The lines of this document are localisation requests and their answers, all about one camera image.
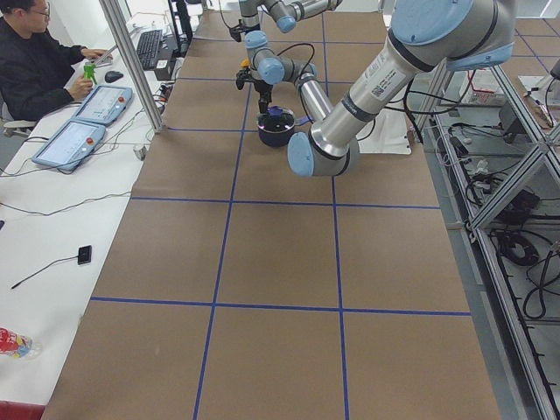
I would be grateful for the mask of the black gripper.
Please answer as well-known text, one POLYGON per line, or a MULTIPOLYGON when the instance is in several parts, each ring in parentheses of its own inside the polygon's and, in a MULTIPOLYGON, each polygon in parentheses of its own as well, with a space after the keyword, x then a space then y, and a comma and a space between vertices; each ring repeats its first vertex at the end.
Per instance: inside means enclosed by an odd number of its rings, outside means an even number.
POLYGON ((254 82, 255 90, 259 94, 258 109, 259 115, 270 114, 270 103, 272 102, 273 86, 266 83, 264 80, 257 80, 254 82))

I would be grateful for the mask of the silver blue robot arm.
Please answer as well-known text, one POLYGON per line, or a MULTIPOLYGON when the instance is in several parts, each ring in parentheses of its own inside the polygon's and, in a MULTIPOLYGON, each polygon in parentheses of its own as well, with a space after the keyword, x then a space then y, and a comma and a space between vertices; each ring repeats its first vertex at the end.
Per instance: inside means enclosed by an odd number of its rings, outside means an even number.
POLYGON ((292 31, 297 22, 315 17, 325 11, 335 11, 340 0, 282 1, 246 0, 239 1, 241 19, 234 28, 241 33, 260 29, 259 9, 263 8, 276 23, 281 33, 292 31))
POLYGON ((450 71, 475 70, 506 62, 514 48, 516 1, 397 1, 383 49, 343 98, 332 105, 313 66, 276 55, 259 28, 263 7, 282 33, 296 23, 333 11, 337 1, 241 1, 249 68, 268 85, 288 81, 313 120, 288 143, 288 161, 302 177, 339 176, 359 156, 357 136, 417 74, 441 62, 450 71))

